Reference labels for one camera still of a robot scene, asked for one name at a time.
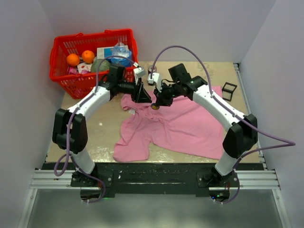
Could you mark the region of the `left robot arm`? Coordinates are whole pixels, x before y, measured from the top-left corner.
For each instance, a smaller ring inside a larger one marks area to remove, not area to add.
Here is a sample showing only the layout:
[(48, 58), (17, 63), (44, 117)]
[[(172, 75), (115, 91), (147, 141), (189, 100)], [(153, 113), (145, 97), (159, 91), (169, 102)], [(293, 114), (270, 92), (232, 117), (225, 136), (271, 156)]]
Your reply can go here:
[(97, 80), (97, 85), (80, 102), (68, 109), (58, 109), (55, 114), (52, 141), (65, 150), (65, 162), (61, 172), (55, 164), (54, 174), (61, 176), (67, 169), (68, 161), (72, 160), (82, 174), (82, 182), (94, 186), (98, 182), (98, 174), (94, 172), (95, 163), (91, 159), (86, 145), (88, 133), (86, 122), (103, 105), (118, 94), (127, 94), (135, 103), (151, 103), (151, 97), (144, 89), (142, 76), (144, 68), (138, 66), (133, 70), (134, 81), (124, 80), (126, 69), (120, 65), (110, 66), (106, 76)]

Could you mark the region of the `pink t-shirt garment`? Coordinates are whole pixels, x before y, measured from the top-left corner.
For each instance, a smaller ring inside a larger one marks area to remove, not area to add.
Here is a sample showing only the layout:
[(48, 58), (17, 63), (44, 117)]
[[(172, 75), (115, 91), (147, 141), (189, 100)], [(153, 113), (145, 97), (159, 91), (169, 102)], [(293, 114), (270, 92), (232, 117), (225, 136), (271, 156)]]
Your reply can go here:
[(135, 103), (130, 95), (121, 99), (125, 111), (135, 115), (121, 124), (121, 139), (114, 146), (114, 159), (134, 162), (149, 158), (149, 144), (164, 149), (218, 160), (223, 154), (223, 127), (203, 107), (180, 96), (170, 107), (153, 110), (149, 103)]

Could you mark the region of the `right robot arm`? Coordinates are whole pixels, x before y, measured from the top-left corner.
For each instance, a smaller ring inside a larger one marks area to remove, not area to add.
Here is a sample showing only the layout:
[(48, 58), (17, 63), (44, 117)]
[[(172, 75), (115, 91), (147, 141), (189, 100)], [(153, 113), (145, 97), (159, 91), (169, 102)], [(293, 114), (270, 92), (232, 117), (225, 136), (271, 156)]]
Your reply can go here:
[(257, 118), (233, 108), (209, 88), (202, 77), (191, 77), (183, 64), (171, 67), (169, 73), (172, 81), (168, 85), (160, 74), (149, 75), (155, 83), (156, 102), (152, 108), (171, 106), (174, 98), (184, 96), (205, 108), (223, 126), (227, 132), (222, 144), (224, 152), (213, 168), (211, 178), (214, 185), (221, 187), (228, 182), (228, 175), (241, 155), (257, 143)]

